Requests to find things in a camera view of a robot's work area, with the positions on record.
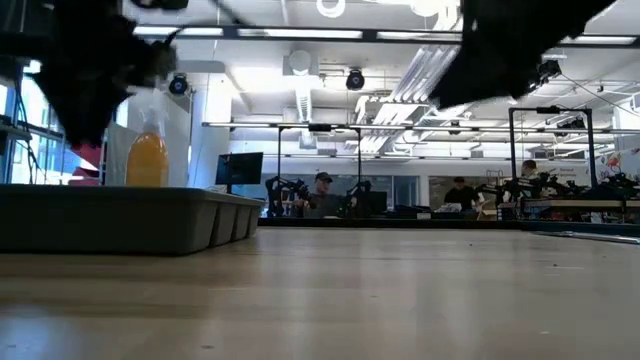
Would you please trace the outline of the black aluminium table frame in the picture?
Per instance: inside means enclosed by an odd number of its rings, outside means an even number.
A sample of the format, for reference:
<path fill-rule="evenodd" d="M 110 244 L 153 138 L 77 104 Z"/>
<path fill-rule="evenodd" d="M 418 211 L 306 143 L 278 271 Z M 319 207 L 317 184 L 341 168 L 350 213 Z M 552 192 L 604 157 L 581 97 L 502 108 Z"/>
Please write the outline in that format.
<path fill-rule="evenodd" d="M 368 229 L 440 229 L 440 230 L 513 230 L 528 232 L 576 232 L 640 237 L 640 225 L 594 224 L 557 221 L 470 221 L 417 219 L 299 219 L 259 218 L 261 227 L 368 228 Z"/>

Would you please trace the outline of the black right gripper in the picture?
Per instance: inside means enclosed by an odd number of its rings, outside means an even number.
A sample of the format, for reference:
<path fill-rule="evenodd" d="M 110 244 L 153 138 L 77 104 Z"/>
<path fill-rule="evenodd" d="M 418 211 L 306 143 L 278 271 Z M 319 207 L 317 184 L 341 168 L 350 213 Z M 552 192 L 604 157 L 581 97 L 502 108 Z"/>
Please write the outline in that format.
<path fill-rule="evenodd" d="M 430 99 L 438 109 L 522 96 L 541 55 L 615 0 L 462 0 L 463 47 Z"/>

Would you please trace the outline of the black distant equipment box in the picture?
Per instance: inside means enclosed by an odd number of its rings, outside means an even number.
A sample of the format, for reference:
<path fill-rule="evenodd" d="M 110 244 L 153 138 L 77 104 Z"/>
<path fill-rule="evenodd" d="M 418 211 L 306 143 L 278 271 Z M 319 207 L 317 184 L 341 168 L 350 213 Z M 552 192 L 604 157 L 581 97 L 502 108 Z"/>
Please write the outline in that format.
<path fill-rule="evenodd" d="M 368 195 L 369 207 L 372 215 L 383 215 L 387 209 L 387 192 L 371 191 Z"/>

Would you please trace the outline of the silver metal knife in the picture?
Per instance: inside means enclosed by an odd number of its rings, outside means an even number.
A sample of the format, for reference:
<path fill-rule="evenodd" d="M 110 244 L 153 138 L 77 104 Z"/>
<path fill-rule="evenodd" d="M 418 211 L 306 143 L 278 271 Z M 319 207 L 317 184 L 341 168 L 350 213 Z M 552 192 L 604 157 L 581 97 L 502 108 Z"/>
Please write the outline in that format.
<path fill-rule="evenodd" d="M 582 233 L 582 232 L 573 232 L 573 231 L 560 231 L 560 232 L 540 231 L 540 232 L 536 232 L 536 235 L 562 237 L 562 238 L 575 238 L 575 239 L 583 239 L 583 240 L 592 240 L 592 241 L 640 246 L 639 237 L 629 237 L 629 236 L 621 236 L 621 235 Z"/>

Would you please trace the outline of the wide black rig frame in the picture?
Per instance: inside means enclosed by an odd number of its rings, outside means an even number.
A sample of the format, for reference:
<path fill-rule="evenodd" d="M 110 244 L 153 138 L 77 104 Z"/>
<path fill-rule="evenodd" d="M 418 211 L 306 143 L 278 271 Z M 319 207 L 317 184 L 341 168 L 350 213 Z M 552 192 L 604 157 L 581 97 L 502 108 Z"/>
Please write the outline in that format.
<path fill-rule="evenodd" d="M 384 130 L 384 131 L 404 131 L 413 130 L 413 125 L 362 125 L 362 124 L 329 124 L 329 123 L 258 123 L 258 122 L 205 122 L 202 127 L 211 128 L 275 128 L 277 130 L 277 172 L 276 182 L 282 182 L 281 159 L 282 159 L 282 132 L 289 129 L 306 129 L 310 132 L 330 132 L 331 130 L 353 130 L 357 134 L 357 182 L 362 181 L 362 151 L 361 140 L 363 130 Z"/>

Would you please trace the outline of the black ceiling spotlight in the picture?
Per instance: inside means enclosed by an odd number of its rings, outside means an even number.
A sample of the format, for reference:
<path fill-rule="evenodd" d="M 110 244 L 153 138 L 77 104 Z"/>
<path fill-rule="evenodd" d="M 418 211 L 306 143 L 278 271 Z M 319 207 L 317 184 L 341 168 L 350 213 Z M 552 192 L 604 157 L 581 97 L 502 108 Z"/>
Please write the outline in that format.
<path fill-rule="evenodd" d="M 562 74 L 557 60 L 546 60 L 537 66 L 538 83 L 540 85 L 548 83 L 551 79 Z"/>

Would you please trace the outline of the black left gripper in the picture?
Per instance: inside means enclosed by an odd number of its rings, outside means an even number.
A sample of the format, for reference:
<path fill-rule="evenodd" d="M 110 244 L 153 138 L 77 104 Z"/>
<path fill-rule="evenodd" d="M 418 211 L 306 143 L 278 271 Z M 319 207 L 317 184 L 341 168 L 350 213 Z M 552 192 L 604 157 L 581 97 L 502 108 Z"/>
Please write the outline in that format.
<path fill-rule="evenodd" d="M 172 37 L 148 41 L 119 12 L 54 12 L 34 81 L 50 97 L 67 141 L 98 146 L 130 86 L 152 87 L 175 71 Z"/>

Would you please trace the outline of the black computer monitor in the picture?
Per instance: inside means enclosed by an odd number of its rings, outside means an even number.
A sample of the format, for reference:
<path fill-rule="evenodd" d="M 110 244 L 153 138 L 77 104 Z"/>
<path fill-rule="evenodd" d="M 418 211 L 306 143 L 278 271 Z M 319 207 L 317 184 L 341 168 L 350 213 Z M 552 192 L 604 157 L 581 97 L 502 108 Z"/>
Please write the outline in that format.
<path fill-rule="evenodd" d="M 218 157 L 216 185 L 225 185 L 232 193 L 234 185 L 261 183 L 263 152 L 221 154 Z"/>

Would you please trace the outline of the tall black rig frame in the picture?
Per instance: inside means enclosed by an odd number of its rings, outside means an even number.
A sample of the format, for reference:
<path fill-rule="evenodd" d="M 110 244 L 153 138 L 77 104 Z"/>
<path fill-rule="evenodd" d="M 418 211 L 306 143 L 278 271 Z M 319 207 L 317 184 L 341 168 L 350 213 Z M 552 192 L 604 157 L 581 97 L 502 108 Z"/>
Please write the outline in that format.
<path fill-rule="evenodd" d="M 557 105 L 546 106 L 546 107 L 510 107 L 508 109 L 508 132 L 509 132 L 509 144 L 510 144 L 510 164 L 511 164 L 511 175 L 512 181 L 517 185 L 520 185 L 520 180 L 518 177 L 518 173 L 516 170 L 516 140 L 515 140 L 515 124 L 514 124 L 514 114 L 516 112 L 536 112 L 537 114 L 562 114 L 566 112 L 570 113 L 582 113 L 586 117 L 586 129 L 585 132 L 587 134 L 587 144 L 589 151 L 589 175 L 590 175 L 590 185 L 595 187 L 598 184 L 597 176 L 596 176 L 596 164 L 595 164 L 595 145 L 594 145 L 594 127 L 593 127 L 593 115 L 592 110 L 588 108 L 562 108 Z"/>

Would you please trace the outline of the wooden distant table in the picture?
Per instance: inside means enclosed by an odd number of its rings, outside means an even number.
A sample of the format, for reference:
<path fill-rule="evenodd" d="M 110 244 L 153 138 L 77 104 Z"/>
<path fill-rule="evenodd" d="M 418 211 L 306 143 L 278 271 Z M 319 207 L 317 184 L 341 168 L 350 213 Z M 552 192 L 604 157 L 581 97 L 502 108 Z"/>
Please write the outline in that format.
<path fill-rule="evenodd" d="M 525 200 L 522 206 L 527 208 L 586 208 L 589 210 L 622 210 L 640 208 L 640 200 Z"/>

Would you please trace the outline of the orange liquid spray bottle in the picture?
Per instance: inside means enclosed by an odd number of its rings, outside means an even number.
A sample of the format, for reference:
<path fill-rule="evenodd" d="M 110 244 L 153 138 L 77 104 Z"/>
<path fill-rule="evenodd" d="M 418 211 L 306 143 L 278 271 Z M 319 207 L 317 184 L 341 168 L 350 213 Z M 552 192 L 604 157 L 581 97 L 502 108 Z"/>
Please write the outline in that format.
<path fill-rule="evenodd" d="M 160 188 L 168 185 L 169 158 L 165 141 L 166 113 L 159 90 L 143 96 L 142 129 L 130 146 L 125 184 L 132 187 Z"/>

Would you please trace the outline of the grey plastic cutlery tray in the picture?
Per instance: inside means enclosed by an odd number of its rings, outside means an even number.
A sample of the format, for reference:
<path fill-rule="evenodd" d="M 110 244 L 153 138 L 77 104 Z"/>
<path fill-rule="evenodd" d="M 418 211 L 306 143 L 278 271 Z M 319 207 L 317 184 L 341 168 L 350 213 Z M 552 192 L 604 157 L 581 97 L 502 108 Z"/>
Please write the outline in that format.
<path fill-rule="evenodd" d="M 263 205 L 197 188 L 0 185 L 0 253 L 187 255 L 252 236 Z"/>

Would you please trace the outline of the white round ceiling speaker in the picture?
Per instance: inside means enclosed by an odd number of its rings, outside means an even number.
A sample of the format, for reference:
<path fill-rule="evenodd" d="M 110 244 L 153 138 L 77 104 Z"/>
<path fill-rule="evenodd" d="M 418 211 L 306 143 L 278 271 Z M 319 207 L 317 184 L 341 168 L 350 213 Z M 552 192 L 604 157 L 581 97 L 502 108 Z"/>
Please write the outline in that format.
<path fill-rule="evenodd" d="M 288 56 L 287 62 L 293 75 L 307 76 L 312 67 L 312 56 L 304 50 L 295 50 Z"/>

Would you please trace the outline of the colourful wall poster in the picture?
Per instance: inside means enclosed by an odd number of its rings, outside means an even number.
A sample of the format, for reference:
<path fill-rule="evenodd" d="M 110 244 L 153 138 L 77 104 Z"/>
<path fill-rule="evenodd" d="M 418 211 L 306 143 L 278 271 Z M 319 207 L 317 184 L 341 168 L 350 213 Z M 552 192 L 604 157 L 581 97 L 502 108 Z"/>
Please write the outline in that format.
<path fill-rule="evenodd" d="M 630 180 L 640 182 L 640 148 L 600 155 L 595 159 L 595 164 L 598 181 L 623 174 Z"/>

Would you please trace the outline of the small red storage bin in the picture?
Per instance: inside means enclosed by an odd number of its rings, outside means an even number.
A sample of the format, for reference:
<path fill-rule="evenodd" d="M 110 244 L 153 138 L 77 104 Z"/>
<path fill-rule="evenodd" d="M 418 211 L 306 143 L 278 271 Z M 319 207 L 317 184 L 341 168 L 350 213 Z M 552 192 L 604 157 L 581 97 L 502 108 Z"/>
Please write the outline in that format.
<path fill-rule="evenodd" d="M 81 159 L 98 168 L 102 160 L 102 147 L 82 144 L 72 147 L 72 151 Z"/>
<path fill-rule="evenodd" d="M 98 170 L 77 167 L 68 180 L 69 186 L 99 186 L 100 172 Z"/>

